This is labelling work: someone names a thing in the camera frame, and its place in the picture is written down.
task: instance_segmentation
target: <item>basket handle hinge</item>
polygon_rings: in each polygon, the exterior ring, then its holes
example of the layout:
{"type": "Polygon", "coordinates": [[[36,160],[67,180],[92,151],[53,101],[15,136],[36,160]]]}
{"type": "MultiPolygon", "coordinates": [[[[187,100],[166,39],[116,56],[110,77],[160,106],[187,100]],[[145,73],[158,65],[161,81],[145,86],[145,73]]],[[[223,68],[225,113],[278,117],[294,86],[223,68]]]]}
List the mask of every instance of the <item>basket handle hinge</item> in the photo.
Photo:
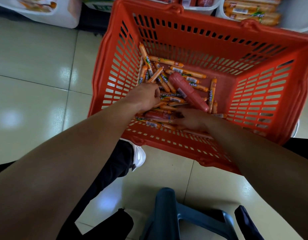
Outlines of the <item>basket handle hinge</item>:
{"type": "Polygon", "coordinates": [[[176,14],[183,14],[184,7],[180,4],[167,4],[164,8],[166,11],[176,13],[176,14]]]}
{"type": "Polygon", "coordinates": [[[244,19],[239,24],[242,28],[250,29],[250,30],[253,30],[253,31],[256,31],[256,32],[261,31],[261,29],[260,29],[261,24],[259,22],[257,22],[256,20],[253,20],[253,19],[244,19]]]}

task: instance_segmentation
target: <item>white shoe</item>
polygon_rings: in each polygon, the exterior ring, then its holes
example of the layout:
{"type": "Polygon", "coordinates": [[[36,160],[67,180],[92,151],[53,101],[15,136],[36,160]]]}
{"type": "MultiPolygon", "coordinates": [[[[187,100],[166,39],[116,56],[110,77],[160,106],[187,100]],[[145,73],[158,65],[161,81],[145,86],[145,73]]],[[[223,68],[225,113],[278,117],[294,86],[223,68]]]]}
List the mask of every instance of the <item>white shoe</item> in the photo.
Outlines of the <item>white shoe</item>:
{"type": "Polygon", "coordinates": [[[120,138],[120,140],[127,141],[128,143],[132,145],[134,149],[134,157],[133,157],[133,165],[132,165],[132,172],[133,172],[136,168],[143,165],[146,159],[146,154],[139,145],[135,145],[132,141],[126,140],[123,138],[120,138]]]}

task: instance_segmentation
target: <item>forearm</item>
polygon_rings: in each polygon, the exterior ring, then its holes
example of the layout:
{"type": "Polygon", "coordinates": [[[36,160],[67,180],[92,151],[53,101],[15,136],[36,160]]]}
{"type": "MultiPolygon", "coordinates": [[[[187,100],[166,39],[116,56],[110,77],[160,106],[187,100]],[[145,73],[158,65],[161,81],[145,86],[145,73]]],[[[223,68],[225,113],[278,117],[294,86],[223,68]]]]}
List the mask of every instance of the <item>forearm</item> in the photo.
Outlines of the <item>forearm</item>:
{"type": "Polygon", "coordinates": [[[308,239],[308,160],[228,121],[206,116],[204,124],[260,196],[308,239]]]}
{"type": "Polygon", "coordinates": [[[0,224],[0,239],[10,234],[33,236],[44,224],[48,225],[46,232],[37,238],[55,238],[136,112],[135,106],[122,99],[49,139],[0,173],[0,223],[8,222],[14,229],[2,232],[0,224]]]}

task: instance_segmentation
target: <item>person's right hand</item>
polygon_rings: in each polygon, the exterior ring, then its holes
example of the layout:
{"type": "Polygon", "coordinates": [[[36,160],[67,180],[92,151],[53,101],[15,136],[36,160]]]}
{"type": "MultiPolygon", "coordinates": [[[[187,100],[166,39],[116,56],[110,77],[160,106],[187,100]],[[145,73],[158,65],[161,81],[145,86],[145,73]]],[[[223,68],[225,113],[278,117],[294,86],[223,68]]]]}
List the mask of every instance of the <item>person's right hand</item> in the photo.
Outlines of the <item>person's right hand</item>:
{"type": "Polygon", "coordinates": [[[173,120],[174,124],[191,130],[206,131],[205,121],[209,116],[207,113],[192,108],[178,108],[176,112],[182,113],[184,118],[173,120]]]}

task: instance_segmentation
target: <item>black pants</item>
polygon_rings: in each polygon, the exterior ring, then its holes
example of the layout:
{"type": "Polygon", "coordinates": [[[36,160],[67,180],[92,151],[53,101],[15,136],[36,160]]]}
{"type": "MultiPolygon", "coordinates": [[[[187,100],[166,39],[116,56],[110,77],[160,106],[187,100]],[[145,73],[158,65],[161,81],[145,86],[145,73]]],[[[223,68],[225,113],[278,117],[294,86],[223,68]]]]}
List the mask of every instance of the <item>black pants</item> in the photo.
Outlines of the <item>black pants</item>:
{"type": "MultiPolygon", "coordinates": [[[[88,203],[116,178],[127,175],[132,167],[134,150],[130,143],[119,140],[110,158],[62,226],[57,239],[117,239],[125,240],[133,228],[133,219],[123,209],[101,222],[82,236],[75,221],[88,203]]],[[[0,172],[14,162],[0,165],[0,172]]]]}

